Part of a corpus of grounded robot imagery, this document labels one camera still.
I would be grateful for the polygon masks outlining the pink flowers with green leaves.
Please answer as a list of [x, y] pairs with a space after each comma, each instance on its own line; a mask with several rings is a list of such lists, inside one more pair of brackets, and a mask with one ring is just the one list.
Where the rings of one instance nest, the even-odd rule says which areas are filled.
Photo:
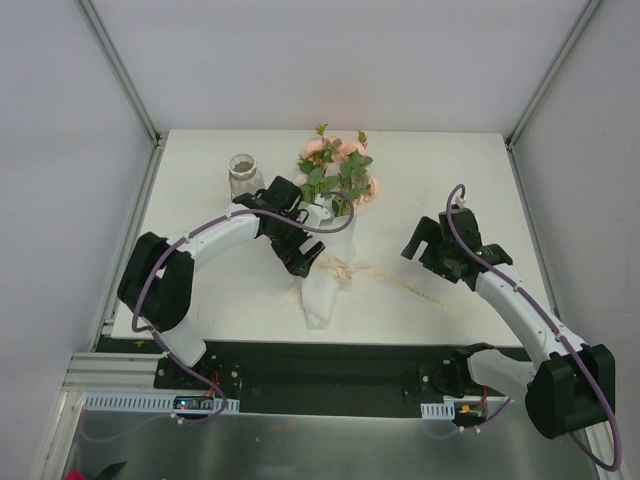
[[367, 133], [359, 131], [356, 140], [343, 141], [329, 135], [327, 129], [327, 124], [316, 126], [317, 138], [299, 155], [300, 174], [295, 182], [304, 202], [313, 203], [320, 196], [329, 201], [336, 216], [344, 216], [349, 211], [346, 201], [341, 197], [329, 197], [329, 193], [342, 192], [357, 208], [376, 196], [378, 182], [369, 171], [373, 158], [368, 154]]

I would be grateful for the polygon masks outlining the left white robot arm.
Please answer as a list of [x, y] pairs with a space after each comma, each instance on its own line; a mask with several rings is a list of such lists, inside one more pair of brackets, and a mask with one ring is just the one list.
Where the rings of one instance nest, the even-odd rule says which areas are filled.
[[136, 241], [117, 298], [180, 360], [176, 375], [188, 388], [204, 387], [212, 369], [202, 358], [205, 342], [188, 319], [195, 274], [226, 251], [264, 236], [289, 274], [307, 277], [325, 245], [304, 246], [311, 235], [299, 227], [307, 216], [301, 202], [300, 188], [278, 176], [269, 188], [234, 198], [209, 227], [173, 237], [147, 232]]

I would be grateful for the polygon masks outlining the white wrapping paper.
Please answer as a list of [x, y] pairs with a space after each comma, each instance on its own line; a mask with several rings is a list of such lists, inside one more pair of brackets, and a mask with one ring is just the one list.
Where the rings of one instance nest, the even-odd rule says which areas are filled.
[[320, 235], [324, 250], [300, 284], [301, 306], [308, 330], [329, 327], [338, 292], [351, 282], [348, 269], [356, 254], [355, 225], [353, 219], [340, 232]]

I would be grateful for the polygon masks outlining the cream ribbon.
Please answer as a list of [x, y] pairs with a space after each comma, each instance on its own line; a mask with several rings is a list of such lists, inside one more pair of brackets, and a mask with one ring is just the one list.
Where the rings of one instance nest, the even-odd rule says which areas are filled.
[[311, 272], [314, 272], [316, 270], [324, 270], [329, 273], [333, 280], [337, 282], [338, 286], [343, 289], [349, 288], [353, 282], [353, 276], [357, 273], [360, 273], [373, 278], [374, 280], [382, 284], [392, 286], [393, 288], [406, 290], [412, 295], [420, 297], [421, 299], [447, 312], [449, 315], [452, 315], [455, 318], [464, 317], [462, 311], [459, 308], [453, 305], [449, 305], [443, 300], [434, 297], [425, 291], [419, 290], [418, 288], [398, 278], [389, 276], [382, 270], [371, 265], [350, 265], [335, 256], [322, 254], [320, 256], [320, 259], [314, 262]]

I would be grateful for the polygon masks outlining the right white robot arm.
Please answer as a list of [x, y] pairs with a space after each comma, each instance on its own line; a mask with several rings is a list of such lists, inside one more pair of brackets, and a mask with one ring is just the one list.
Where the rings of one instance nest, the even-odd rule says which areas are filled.
[[438, 391], [461, 398], [482, 386], [496, 390], [523, 402], [548, 439], [614, 418], [613, 354], [588, 345], [539, 304], [504, 249], [483, 244], [471, 210], [422, 217], [401, 255], [453, 284], [464, 282], [499, 314], [528, 356], [514, 360], [486, 343], [459, 347], [432, 376]]

